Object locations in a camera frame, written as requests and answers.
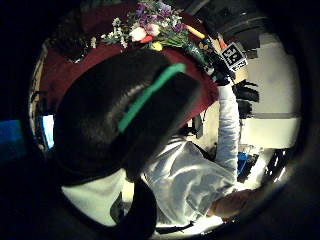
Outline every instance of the white cloth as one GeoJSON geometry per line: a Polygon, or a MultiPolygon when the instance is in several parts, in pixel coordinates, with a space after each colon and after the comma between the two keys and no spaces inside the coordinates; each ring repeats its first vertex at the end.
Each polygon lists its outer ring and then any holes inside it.
{"type": "Polygon", "coordinates": [[[77,186],[62,186],[63,194],[82,213],[105,226],[115,226],[110,210],[119,197],[126,179],[120,169],[114,174],[77,186]]]}
{"type": "Polygon", "coordinates": [[[174,137],[145,169],[158,207],[157,226],[185,226],[204,216],[212,202],[233,190],[237,177],[239,113],[230,85],[219,87],[219,131],[215,162],[182,137],[174,137]]]}

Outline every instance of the light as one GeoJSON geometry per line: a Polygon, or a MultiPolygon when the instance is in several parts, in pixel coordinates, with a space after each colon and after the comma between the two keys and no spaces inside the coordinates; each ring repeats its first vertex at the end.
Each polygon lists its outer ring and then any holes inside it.
{"type": "Polygon", "coordinates": [[[274,163],[274,166],[275,166],[275,167],[277,166],[278,161],[279,161],[279,158],[277,157],[277,158],[276,158],[276,162],[274,163]]]}
{"type": "Polygon", "coordinates": [[[285,173],[285,171],[286,171],[286,168],[284,167],[284,168],[281,170],[281,173],[280,173],[280,175],[279,175],[279,181],[281,180],[281,177],[282,177],[282,175],[285,173]]]}
{"type": "Polygon", "coordinates": [[[54,142],[53,142],[53,125],[54,125],[53,115],[43,116],[42,117],[42,124],[43,124],[44,134],[46,136],[46,140],[48,143],[48,147],[52,148],[54,145],[54,142]]]}

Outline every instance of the white sleeve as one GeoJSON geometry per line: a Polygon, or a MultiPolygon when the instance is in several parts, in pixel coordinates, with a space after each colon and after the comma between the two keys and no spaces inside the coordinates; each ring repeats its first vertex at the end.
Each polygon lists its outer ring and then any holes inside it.
{"type": "Polygon", "coordinates": [[[220,109],[215,162],[230,171],[236,179],[240,132],[238,104],[230,84],[218,89],[220,109]]]}

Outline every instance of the green stripe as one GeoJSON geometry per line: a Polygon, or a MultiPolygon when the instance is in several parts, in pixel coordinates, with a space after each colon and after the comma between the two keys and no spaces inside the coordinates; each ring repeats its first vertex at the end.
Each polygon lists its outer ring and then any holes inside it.
{"type": "Polygon", "coordinates": [[[147,87],[138,99],[130,106],[129,111],[124,115],[122,120],[118,123],[118,129],[120,132],[124,132],[129,126],[131,121],[135,118],[144,104],[152,96],[153,93],[158,91],[169,79],[179,72],[185,72],[185,65],[183,63],[176,63],[167,67],[160,76],[154,81],[152,85],[147,87]]]}

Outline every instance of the yellow flower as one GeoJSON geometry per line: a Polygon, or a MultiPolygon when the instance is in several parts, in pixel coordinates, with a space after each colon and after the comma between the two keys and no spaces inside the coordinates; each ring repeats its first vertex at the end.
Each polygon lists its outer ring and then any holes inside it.
{"type": "Polygon", "coordinates": [[[151,45],[151,49],[156,50],[156,51],[161,51],[163,49],[163,47],[160,42],[154,42],[151,45]]]}
{"type": "Polygon", "coordinates": [[[189,32],[191,32],[193,35],[197,36],[200,39],[205,38],[205,35],[198,30],[194,29],[193,27],[186,25],[186,28],[188,29],[189,32]]]}

